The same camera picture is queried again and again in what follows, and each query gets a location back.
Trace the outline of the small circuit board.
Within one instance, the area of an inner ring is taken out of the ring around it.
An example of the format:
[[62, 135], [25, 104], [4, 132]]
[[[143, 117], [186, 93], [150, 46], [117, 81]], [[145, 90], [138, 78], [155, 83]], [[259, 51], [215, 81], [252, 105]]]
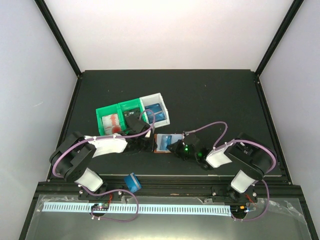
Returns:
[[109, 209], [109, 204], [108, 203], [95, 203], [91, 207], [91, 211], [107, 211]]

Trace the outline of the left black frame post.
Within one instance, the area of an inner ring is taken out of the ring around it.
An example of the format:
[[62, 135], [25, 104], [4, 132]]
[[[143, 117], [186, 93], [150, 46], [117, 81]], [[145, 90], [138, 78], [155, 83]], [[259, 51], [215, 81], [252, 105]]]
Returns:
[[46, 2], [44, 0], [35, 0], [34, 1], [40, 10], [44, 20], [46, 21], [48, 27], [50, 28], [51, 32], [53, 33], [58, 45], [60, 46], [62, 52], [64, 53], [67, 61], [69, 62], [72, 70], [74, 71], [75, 75], [77, 77], [80, 77], [82, 75], [82, 72], [67, 44], [65, 41], [65, 38], [63, 37], [49, 7], [47, 6]]

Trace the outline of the black vip cards stack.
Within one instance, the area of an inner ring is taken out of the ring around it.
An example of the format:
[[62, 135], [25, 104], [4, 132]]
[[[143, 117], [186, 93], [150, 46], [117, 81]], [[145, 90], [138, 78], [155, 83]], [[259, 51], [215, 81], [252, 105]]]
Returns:
[[141, 115], [141, 111], [140, 111], [140, 108], [138, 108], [138, 107], [128, 109], [123, 112], [123, 117], [125, 120], [127, 118], [129, 118], [130, 116], [134, 116], [136, 119], [139, 119], [140, 115]]

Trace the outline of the red white cards stack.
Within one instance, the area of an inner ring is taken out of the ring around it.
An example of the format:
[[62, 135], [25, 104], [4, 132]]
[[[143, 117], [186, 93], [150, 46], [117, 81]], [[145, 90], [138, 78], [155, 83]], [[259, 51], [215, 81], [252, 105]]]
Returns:
[[119, 116], [117, 113], [102, 117], [102, 126], [105, 135], [113, 135], [121, 131]]

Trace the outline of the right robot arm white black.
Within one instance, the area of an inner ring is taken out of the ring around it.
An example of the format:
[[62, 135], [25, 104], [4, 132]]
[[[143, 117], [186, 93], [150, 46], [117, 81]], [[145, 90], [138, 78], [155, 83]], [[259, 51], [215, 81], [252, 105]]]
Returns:
[[231, 163], [236, 165], [238, 172], [227, 189], [228, 198], [234, 202], [240, 201], [246, 195], [246, 190], [262, 181], [277, 163], [276, 156], [269, 148], [254, 142], [252, 137], [244, 133], [212, 149], [204, 147], [193, 133], [176, 142], [167, 141], [165, 146], [169, 152], [183, 160], [195, 160], [205, 170]]

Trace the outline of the brown leather card holder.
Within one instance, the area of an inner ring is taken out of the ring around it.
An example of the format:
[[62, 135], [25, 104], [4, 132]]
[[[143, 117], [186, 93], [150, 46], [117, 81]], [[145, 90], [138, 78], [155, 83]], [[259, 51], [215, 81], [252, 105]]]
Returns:
[[178, 140], [183, 138], [183, 134], [155, 134], [154, 140], [156, 143], [156, 147], [154, 148], [154, 153], [156, 154], [164, 154], [170, 153], [168, 150], [168, 145], [176, 143]]

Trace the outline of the blue cards stack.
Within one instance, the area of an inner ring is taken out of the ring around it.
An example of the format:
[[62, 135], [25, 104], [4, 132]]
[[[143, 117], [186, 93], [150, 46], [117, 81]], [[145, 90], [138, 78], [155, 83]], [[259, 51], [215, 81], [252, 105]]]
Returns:
[[[164, 121], [166, 119], [165, 113], [159, 103], [151, 104], [145, 106], [146, 110], [151, 110], [155, 117], [155, 122]], [[150, 111], [145, 112], [147, 114], [147, 119], [149, 123], [153, 122], [153, 114]]]

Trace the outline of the green bin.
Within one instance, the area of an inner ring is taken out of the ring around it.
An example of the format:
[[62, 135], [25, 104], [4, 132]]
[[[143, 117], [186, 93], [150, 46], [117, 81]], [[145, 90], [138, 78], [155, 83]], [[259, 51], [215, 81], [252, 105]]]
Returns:
[[112, 135], [125, 129], [123, 113], [118, 103], [97, 108], [95, 112], [101, 136]]
[[140, 114], [143, 111], [143, 107], [139, 98], [120, 102], [117, 104], [117, 107], [117, 114], [122, 130], [125, 130], [127, 128], [127, 117], [133, 115], [139, 119]]

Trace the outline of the white bin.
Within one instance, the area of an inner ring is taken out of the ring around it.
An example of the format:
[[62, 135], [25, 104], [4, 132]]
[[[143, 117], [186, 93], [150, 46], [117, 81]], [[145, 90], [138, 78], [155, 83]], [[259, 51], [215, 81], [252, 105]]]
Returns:
[[143, 110], [151, 110], [155, 117], [155, 128], [168, 126], [170, 117], [161, 93], [146, 95], [139, 98]]

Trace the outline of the green bin middle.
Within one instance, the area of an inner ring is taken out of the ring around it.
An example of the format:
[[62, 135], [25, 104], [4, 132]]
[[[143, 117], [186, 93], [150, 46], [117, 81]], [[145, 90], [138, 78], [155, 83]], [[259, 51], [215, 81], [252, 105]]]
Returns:
[[127, 117], [133, 115], [139, 119], [140, 114], [143, 111], [143, 107], [139, 98], [120, 102], [117, 104], [117, 107], [117, 114], [122, 130], [125, 130], [127, 128]]

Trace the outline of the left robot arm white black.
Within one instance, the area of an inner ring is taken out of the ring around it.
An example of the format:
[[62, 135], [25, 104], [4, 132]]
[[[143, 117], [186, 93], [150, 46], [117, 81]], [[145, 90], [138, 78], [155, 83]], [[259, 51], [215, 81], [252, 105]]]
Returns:
[[99, 174], [89, 168], [91, 160], [102, 155], [142, 149], [144, 140], [149, 140], [154, 133], [155, 121], [148, 124], [142, 119], [129, 119], [131, 125], [128, 132], [103, 136], [85, 136], [74, 132], [69, 135], [49, 159], [52, 174], [82, 186], [97, 200], [103, 199], [108, 188]]

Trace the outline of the green bin left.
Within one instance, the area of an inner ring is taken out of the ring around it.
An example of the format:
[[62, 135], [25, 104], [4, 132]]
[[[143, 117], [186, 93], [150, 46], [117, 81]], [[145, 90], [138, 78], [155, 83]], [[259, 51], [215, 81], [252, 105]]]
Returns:
[[123, 113], [118, 103], [97, 108], [95, 112], [101, 136], [112, 135], [125, 129]]

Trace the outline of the dropped blue credit card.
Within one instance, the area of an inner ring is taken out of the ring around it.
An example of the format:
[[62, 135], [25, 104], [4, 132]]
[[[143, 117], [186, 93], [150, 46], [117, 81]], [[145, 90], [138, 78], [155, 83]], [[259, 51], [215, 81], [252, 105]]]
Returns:
[[124, 182], [131, 193], [135, 193], [142, 188], [139, 180], [133, 172], [124, 177]]

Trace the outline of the black aluminium rail front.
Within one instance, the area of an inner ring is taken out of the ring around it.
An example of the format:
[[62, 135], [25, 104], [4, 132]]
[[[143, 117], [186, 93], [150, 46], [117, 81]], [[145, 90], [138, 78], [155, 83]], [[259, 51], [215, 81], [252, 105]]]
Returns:
[[[229, 176], [138, 176], [141, 189], [138, 196], [196, 196], [211, 197], [213, 187], [227, 187], [232, 178]], [[271, 198], [297, 198], [305, 200], [302, 188], [284, 177], [266, 177]], [[40, 195], [79, 195], [82, 190], [75, 183], [52, 178], [37, 184], [34, 198]]]

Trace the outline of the right black frame post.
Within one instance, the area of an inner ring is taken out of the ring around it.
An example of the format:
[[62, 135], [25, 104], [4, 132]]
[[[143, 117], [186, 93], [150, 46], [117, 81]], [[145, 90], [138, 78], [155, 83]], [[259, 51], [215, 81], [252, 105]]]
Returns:
[[295, 18], [296, 14], [298, 13], [300, 7], [302, 6], [304, 0], [293, 0], [292, 4], [290, 5], [288, 11], [286, 12], [280, 26], [278, 27], [272, 41], [270, 42], [265, 54], [263, 55], [257, 69], [255, 70], [255, 75], [260, 77], [266, 68], [268, 62], [270, 61], [273, 53], [277, 49], [279, 43], [281, 42], [282, 38], [284, 37], [286, 31], [288, 30], [289, 26], [291, 25], [293, 19]]

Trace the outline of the black frame post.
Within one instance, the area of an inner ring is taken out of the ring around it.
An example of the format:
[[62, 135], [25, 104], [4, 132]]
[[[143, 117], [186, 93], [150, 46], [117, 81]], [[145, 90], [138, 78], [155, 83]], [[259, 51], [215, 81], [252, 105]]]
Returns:
[[53, 33], [58, 45], [60, 46], [62, 52], [64, 53], [67, 61], [69, 62], [72, 70], [74, 71], [75, 75], [77, 77], [80, 77], [82, 75], [82, 72], [67, 44], [65, 41], [65, 38], [63, 37], [49, 7], [47, 6], [46, 2], [44, 0], [35, 0], [34, 1], [40, 10], [44, 20], [46, 21], [48, 27], [50, 28], [51, 32]]
[[286, 31], [288, 30], [289, 26], [291, 25], [293, 19], [295, 18], [296, 14], [298, 13], [300, 7], [302, 6], [304, 0], [293, 0], [292, 4], [290, 5], [288, 11], [286, 12], [280, 26], [278, 27], [272, 41], [270, 42], [265, 54], [263, 55], [257, 69], [255, 70], [255, 75], [260, 77], [266, 68], [268, 62], [270, 61], [273, 53], [277, 49], [279, 43], [281, 42], [282, 38], [284, 37]]

